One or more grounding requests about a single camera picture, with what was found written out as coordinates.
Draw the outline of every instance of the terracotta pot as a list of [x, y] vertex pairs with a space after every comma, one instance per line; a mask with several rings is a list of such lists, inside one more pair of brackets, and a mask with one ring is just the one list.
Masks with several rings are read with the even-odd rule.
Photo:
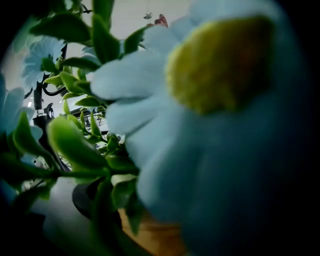
[[180, 237], [178, 225], [163, 225], [145, 213], [136, 236], [131, 232], [125, 211], [120, 209], [118, 212], [123, 232], [150, 254], [154, 256], [184, 256], [187, 253]]

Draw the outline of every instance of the green leaf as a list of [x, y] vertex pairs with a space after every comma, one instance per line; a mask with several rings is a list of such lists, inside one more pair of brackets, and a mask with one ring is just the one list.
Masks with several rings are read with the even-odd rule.
[[95, 135], [90, 135], [87, 139], [86, 139], [90, 144], [94, 145], [97, 144], [100, 141], [100, 138], [98, 138]]
[[81, 88], [81, 90], [90, 95], [91, 94], [91, 90], [90, 90], [90, 82], [87, 82], [87, 81], [76, 81], [74, 82], [74, 86], [75, 87], [78, 87], [78, 88]]
[[56, 177], [56, 174], [52, 170], [40, 169], [29, 164], [24, 164], [12, 153], [1, 153], [0, 163], [0, 179], [4, 179], [11, 185], [33, 179], [50, 179]]
[[63, 66], [63, 71], [72, 75], [72, 69], [69, 66]]
[[44, 19], [30, 29], [34, 35], [45, 35], [66, 40], [68, 42], [84, 42], [91, 39], [87, 25], [71, 13], [58, 13]]
[[66, 100], [63, 102], [63, 112], [66, 115], [71, 115], [70, 109], [69, 109], [69, 105], [68, 105], [68, 102]]
[[69, 162], [93, 169], [106, 166], [106, 160], [86, 141], [77, 126], [63, 116], [58, 116], [49, 123], [47, 134], [52, 148]]
[[85, 107], [99, 107], [100, 103], [97, 101], [94, 97], [88, 96], [86, 98], [82, 98], [76, 103], [74, 103], [76, 106], [85, 106]]
[[94, 13], [99, 15], [106, 24], [111, 20], [114, 2], [115, 0], [93, 0], [92, 2]]
[[109, 150], [114, 150], [114, 149], [116, 149], [118, 146], [119, 146], [118, 139], [116, 139], [116, 138], [114, 138], [114, 137], [110, 137], [110, 138], [108, 139], [107, 147], [108, 147]]
[[110, 172], [106, 168], [93, 170], [84, 168], [76, 163], [71, 163], [71, 167], [71, 172], [67, 176], [63, 173], [62, 176], [75, 178], [77, 184], [93, 182], [100, 177], [110, 177]]
[[108, 162], [109, 166], [114, 170], [118, 170], [118, 171], [137, 170], [137, 167], [130, 160], [129, 157], [118, 156], [118, 155], [108, 155], [106, 156], [105, 159]]
[[98, 138], [101, 138], [101, 132], [99, 127], [97, 126], [96, 119], [93, 112], [91, 112], [91, 133], [92, 135], [95, 135]]
[[76, 68], [80, 68], [80, 69], [92, 71], [92, 72], [96, 71], [100, 67], [98, 64], [94, 63], [91, 60], [88, 60], [86, 58], [77, 58], [77, 57], [67, 58], [64, 61], [62, 61], [60, 65], [76, 67]]
[[57, 70], [56, 65], [50, 58], [42, 58], [42, 67], [45, 71], [52, 72], [55, 74], [59, 73], [59, 70]]
[[64, 84], [64, 82], [62, 82], [62, 80], [60, 78], [60, 75], [49, 77], [46, 80], [44, 80], [43, 82], [50, 84], [50, 85], [55, 85], [55, 86], [62, 86]]
[[79, 128], [79, 130], [81, 130], [81, 131], [83, 130], [81, 123], [79, 122], [79, 120], [74, 115], [68, 114], [66, 119], [69, 122], [73, 122]]
[[74, 85], [74, 82], [78, 81], [72, 74], [65, 71], [60, 72], [61, 80], [70, 93], [81, 95], [83, 91]]
[[62, 97], [62, 101], [65, 101], [66, 99], [70, 99], [70, 98], [75, 98], [75, 97], [79, 97], [79, 94], [75, 94], [72, 92], [67, 92], [63, 97]]
[[49, 185], [30, 188], [15, 198], [11, 205], [11, 209], [15, 213], [26, 214], [39, 196], [46, 195], [49, 192]]
[[99, 153], [107, 153], [109, 151], [107, 146], [98, 148]]
[[136, 189], [137, 179], [119, 182], [116, 184], [111, 192], [111, 198], [114, 208], [122, 209], [129, 203], [130, 197]]
[[100, 184], [92, 207], [93, 234], [104, 245], [107, 255], [126, 256], [124, 246], [121, 244], [122, 230], [113, 221], [111, 192], [112, 185], [110, 180], [106, 179]]
[[102, 64], [113, 61], [118, 58], [120, 54], [120, 43], [119, 40], [114, 38], [104, 25], [103, 20], [100, 16], [94, 14], [92, 16], [93, 23], [93, 47]]
[[85, 115], [84, 115], [83, 111], [81, 111], [80, 120], [81, 120], [82, 129], [84, 129], [85, 128]]
[[13, 142], [16, 148], [34, 156], [43, 156], [48, 164], [52, 161], [51, 155], [32, 136], [26, 112], [20, 114], [19, 123], [13, 132]]
[[139, 232], [139, 225], [141, 223], [144, 210], [144, 206], [138, 200], [137, 193], [134, 192], [125, 207], [125, 214], [128, 217], [131, 232], [134, 235], [137, 235]]
[[77, 75], [80, 80], [87, 81], [86, 72], [81, 68], [78, 68]]
[[135, 31], [124, 41], [124, 53], [130, 54], [138, 50], [139, 43], [141, 42], [144, 32], [148, 27], [140, 28]]

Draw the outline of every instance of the white flower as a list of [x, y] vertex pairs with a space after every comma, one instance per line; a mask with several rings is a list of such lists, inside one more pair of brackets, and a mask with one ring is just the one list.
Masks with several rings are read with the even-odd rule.
[[117, 100], [106, 120], [140, 168], [139, 198], [180, 223], [197, 255], [249, 243], [310, 139], [310, 81], [286, 14], [271, 0], [199, 0], [143, 43], [91, 82]]
[[50, 72], [44, 71], [42, 67], [43, 58], [52, 58], [56, 63], [62, 54], [62, 48], [66, 44], [63, 40], [57, 40], [54, 37], [44, 36], [40, 41], [34, 42], [30, 46], [29, 55], [25, 58], [22, 77], [25, 78], [24, 87], [26, 91], [34, 90], [37, 82], [41, 83], [44, 74], [49, 75]]

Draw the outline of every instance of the butterfly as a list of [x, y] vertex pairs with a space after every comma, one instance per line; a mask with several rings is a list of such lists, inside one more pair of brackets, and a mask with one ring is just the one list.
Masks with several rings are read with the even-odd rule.
[[[163, 27], [166, 27], [166, 28], [169, 27], [168, 26], [168, 22], [167, 22], [167, 20], [166, 20], [166, 18], [165, 18], [165, 16], [163, 14], [160, 14], [159, 18], [154, 21], [154, 25], [160, 25], [160, 26], [163, 26]], [[154, 25], [151, 24], [151, 23], [147, 24], [148, 27], [152, 27]]]

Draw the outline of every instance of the flower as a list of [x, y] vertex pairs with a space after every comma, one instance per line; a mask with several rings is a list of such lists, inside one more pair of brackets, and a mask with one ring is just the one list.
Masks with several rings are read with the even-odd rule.
[[106, 120], [140, 168], [139, 199], [180, 223], [196, 255], [252, 245], [311, 140], [311, 83], [286, 14], [271, 0], [199, 0], [144, 43], [91, 82], [117, 100]]
[[56, 63], [65, 45], [63, 40], [49, 36], [44, 36], [39, 42], [31, 44], [30, 53], [24, 59], [25, 66], [22, 72], [22, 77], [25, 78], [24, 87], [28, 92], [31, 88], [36, 89], [37, 82], [42, 82], [44, 74], [50, 74], [43, 70], [42, 59], [53, 58], [53, 62]]

